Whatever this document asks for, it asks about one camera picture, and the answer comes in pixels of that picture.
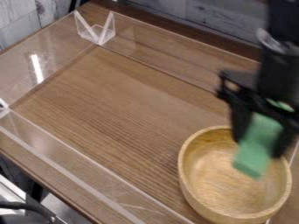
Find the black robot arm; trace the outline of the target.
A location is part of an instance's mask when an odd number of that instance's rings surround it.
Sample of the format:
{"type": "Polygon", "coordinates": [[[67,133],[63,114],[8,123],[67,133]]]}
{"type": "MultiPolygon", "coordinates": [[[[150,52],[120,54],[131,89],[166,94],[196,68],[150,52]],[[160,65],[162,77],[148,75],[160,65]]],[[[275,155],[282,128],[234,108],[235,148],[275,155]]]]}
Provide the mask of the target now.
{"type": "Polygon", "coordinates": [[[216,96],[231,109],[232,136],[246,140],[254,114],[278,124],[278,136],[267,145],[280,157],[299,135],[299,0],[268,0],[267,28],[256,31],[262,46],[254,73],[223,70],[216,96]]]}

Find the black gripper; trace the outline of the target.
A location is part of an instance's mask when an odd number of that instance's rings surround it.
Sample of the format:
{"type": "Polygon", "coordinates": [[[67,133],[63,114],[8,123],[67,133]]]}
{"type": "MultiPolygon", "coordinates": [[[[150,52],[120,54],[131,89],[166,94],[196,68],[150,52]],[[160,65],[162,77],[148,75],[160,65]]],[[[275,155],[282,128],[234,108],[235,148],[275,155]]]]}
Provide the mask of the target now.
{"type": "Polygon", "coordinates": [[[255,72],[222,70],[218,97],[230,106],[236,143],[246,135],[252,111],[278,119],[271,157],[280,158],[299,135],[299,51],[263,47],[255,72]]]}

